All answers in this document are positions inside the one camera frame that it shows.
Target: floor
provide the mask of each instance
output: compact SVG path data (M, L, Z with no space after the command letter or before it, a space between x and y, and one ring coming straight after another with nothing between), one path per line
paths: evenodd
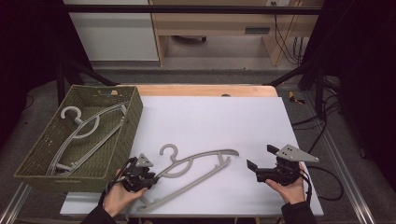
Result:
M163 67L155 63L142 62L96 63L94 66L104 77L121 83L238 84L263 84L286 74L296 66L287 60L282 60L279 66L272 66L268 54L263 49L262 40L257 36L209 36L206 42L201 42L200 39L172 37ZM84 79L89 84L97 84L89 77ZM294 77L277 87L278 95L284 99L291 123L313 116L309 104L313 101L313 92L298 91L296 88L298 80L299 77ZM31 106L23 111L21 121L0 151L2 211L7 208L7 202L11 200L13 192L19 185L12 175L56 109L55 90L55 83L51 82L30 92L28 104L32 102ZM297 102L290 100L290 91L294 93ZM325 92L326 97L331 95L332 92ZM336 103L336 98L330 97L328 105L333 103ZM341 112L339 107L333 108L328 116L326 133L314 147L313 154L323 158L320 167L342 176L336 168L337 165L334 165L332 150L329 149L332 147L329 146L331 142L335 142L337 151L342 155L352 176L353 184L356 184L358 193L367 205L368 211L365 212L368 212L368 215L358 214L359 209L366 207L357 209L356 205L361 205L359 204L361 201L356 202L356 195L352 195L356 190L346 189L346 193L339 201L320 200L325 215L318 217L318 223L396 223L396 195L387 185L375 163L360 157L359 144L355 141ZM310 148L313 145L320 132L318 126L323 126L318 122L320 121L314 120L306 126L294 129L300 148ZM318 170L310 172L320 195L329 198L338 196L341 189L332 176ZM32 189L25 206L21 209L20 217L59 218L56 214L62 206L63 199L62 194L43 194ZM373 218L374 221L362 220L362 218ZM36 223L44 223L44 221L39 219ZM263 218L262 223L276 223L276 219Z

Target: white table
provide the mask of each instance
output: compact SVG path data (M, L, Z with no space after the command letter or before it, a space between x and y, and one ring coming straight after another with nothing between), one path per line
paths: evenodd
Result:
M239 157L204 182L152 210L135 211L135 217L279 217L284 204L277 192L256 181L247 168L251 160L262 168L274 168L275 155L267 145L298 147L290 121L278 97L142 96L142 118L131 157L140 153L154 163L159 173L171 164L171 149L160 155L168 143L177 145L177 159L204 151L232 148ZM177 179L161 178L145 197L161 199L212 170L216 157L195 160L191 169ZM61 214L84 216L97 205L99 194L69 193ZM315 216L323 211L313 188L311 208Z

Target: green woven basket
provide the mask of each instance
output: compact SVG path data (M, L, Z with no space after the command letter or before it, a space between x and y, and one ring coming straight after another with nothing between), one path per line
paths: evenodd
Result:
M76 113L73 111L67 111L66 119L61 119L61 112L65 107L78 107L81 110L81 119L85 120L109 106L124 102L129 102L125 116L121 111L101 116L99 126L94 133L85 138L74 139L68 145L60 159L60 164L70 165L71 162L78 161L124 117L121 127L73 174L70 176L46 175L54 155L66 138L77 128L74 122ZM120 169L130 156L142 111L143 104L136 87L72 86L14 176L43 191L103 191L107 181L115 176L117 169ZM89 132L93 124L94 121L90 121L78 134Z

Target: black sleeve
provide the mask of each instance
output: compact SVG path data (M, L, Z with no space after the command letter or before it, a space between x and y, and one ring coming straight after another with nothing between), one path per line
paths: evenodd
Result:
M316 224L317 221L309 204L306 202L282 206L282 214L286 224Z
M96 206L82 221L81 224L117 224L116 221L101 206Z

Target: hand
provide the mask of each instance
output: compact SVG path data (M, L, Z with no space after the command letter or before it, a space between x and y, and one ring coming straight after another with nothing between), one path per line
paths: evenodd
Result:
M299 163L300 169L304 170L303 166ZM271 187L271 189L276 190L280 196L282 196L285 203L301 203L305 202L304 194L304 180L299 177L294 183L287 186L281 186L271 179L266 179L265 183Z
M111 217L115 217L130 203L142 197L147 190L147 188L143 188L138 192L129 192L119 182L111 188L110 192L105 197L103 207Z

